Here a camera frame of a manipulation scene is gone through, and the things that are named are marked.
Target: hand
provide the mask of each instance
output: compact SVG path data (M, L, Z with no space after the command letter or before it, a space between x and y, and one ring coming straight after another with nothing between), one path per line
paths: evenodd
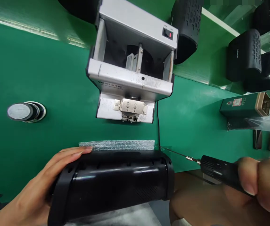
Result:
M270 212L270 159L259 162L246 157L240 159L238 165L239 178L244 190L251 195L256 195L259 204ZM224 190L226 196L239 206L252 201L252 198L241 192L232 191L228 186Z
M0 225L37 226L46 224L50 210L46 196L57 175L67 164L91 151L92 147L75 147L63 149L54 155L20 194L0 210Z
M185 218L191 225L270 225L270 159L238 162L242 187L255 198L226 185L203 185L186 174L183 189L170 200L171 223Z

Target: black speaker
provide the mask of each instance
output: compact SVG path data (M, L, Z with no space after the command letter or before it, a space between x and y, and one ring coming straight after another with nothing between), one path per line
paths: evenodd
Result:
M257 29L260 35L270 31L270 0L264 0L254 11L252 28Z
M229 43L226 77L232 82L239 82L255 77L261 71L260 33L250 29Z
M262 54L262 72L254 78L247 78L243 86L250 93L270 90L270 52Z
M174 193L174 170L160 151L92 151L68 164L53 185L48 226Z
M73 16L88 23L95 24L102 0L58 0Z
M198 48L203 0L176 0L171 24L179 30L175 64L183 63Z

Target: bubble wrap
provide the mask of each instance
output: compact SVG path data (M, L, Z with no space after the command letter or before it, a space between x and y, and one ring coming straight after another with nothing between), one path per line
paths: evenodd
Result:
M124 140L124 141L91 141L81 142L79 146L93 147L93 151L104 150L135 150L148 151L154 150L155 140Z

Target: green box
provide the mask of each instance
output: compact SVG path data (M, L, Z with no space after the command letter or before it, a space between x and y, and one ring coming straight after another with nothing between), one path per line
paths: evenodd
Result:
M220 112L226 117L262 117L268 116L270 97L267 93L227 98L222 101Z

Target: fingernail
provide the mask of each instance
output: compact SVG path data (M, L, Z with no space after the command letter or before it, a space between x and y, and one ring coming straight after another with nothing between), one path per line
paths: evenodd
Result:
M244 187L244 190L249 194L249 195L252 195L252 196L255 196L255 191L253 189L253 187L251 185L246 185Z
M270 201L261 199L261 200L259 201L259 203L260 203L260 205L261 205L265 210L267 210L267 211L270 213Z
M79 156L82 154L82 151L81 152L78 152L78 153L74 153L72 156Z

